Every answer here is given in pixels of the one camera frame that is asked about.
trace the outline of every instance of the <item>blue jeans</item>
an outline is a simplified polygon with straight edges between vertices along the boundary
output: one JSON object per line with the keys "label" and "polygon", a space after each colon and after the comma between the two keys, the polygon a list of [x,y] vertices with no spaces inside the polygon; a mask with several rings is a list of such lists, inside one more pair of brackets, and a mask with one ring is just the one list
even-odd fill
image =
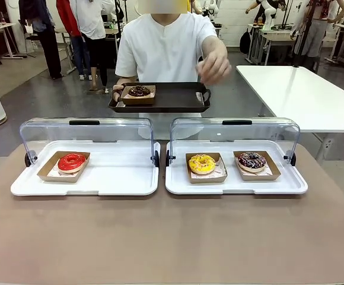
{"label": "blue jeans", "polygon": [[73,53],[75,55],[75,63],[78,70],[78,74],[84,75],[83,61],[85,60],[85,65],[88,69],[88,74],[91,75],[90,57],[89,57],[87,44],[82,39],[82,36],[71,37],[71,42],[72,42],[72,47],[73,47]]}

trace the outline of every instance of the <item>clear plastic lid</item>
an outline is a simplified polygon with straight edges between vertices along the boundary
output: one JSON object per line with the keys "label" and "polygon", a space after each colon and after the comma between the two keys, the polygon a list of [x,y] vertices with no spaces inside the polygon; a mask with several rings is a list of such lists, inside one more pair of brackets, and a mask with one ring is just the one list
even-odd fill
{"label": "clear plastic lid", "polygon": [[[148,139],[138,133],[149,134]],[[26,148],[26,164],[34,164],[45,146],[62,141],[70,143],[115,143],[142,141],[149,143],[151,160],[155,163],[154,133],[149,119],[65,118],[31,119],[20,127]]]}
{"label": "clear plastic lid", "polygon": [[294,151],[300,136],[299,126],[285,118],[197,118],[175,119],[170,128],[167,164],[172,164],[181,141],[236,142],[272,141],[287,163],[294,164]]}

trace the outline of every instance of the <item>yellow frosted donut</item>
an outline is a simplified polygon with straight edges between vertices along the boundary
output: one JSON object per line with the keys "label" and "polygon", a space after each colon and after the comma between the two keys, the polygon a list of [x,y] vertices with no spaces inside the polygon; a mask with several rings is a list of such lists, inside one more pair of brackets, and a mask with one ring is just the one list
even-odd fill
{"label": "yellow frosted donut", "polygon": [[189,160],[189,167],[197,174],[209,174],[214,171],[215,160],[206,154],[197,154]]}

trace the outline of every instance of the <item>red jacket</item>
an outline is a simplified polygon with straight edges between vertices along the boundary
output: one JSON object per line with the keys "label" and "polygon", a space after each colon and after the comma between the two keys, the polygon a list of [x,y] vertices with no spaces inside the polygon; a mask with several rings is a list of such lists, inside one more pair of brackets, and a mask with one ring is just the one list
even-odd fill
{"label": "red jacket", "polygon": [[77,21],[73,15],[69,0],[56,0],[56,7],[59,11],[61,22],[63,22],[65,30],[71,36],[81,36],[81,32],[78,29]]}

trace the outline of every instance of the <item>neck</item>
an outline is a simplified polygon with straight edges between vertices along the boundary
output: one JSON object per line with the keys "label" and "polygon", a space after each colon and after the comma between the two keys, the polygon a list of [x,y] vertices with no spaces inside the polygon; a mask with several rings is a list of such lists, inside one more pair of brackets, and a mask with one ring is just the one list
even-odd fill
{"label": "neck", "polygon": [[155,20],[155,22],[161,24],[162,26],[172,24],[179,16],[180,14],[151,14],[151,17]]}

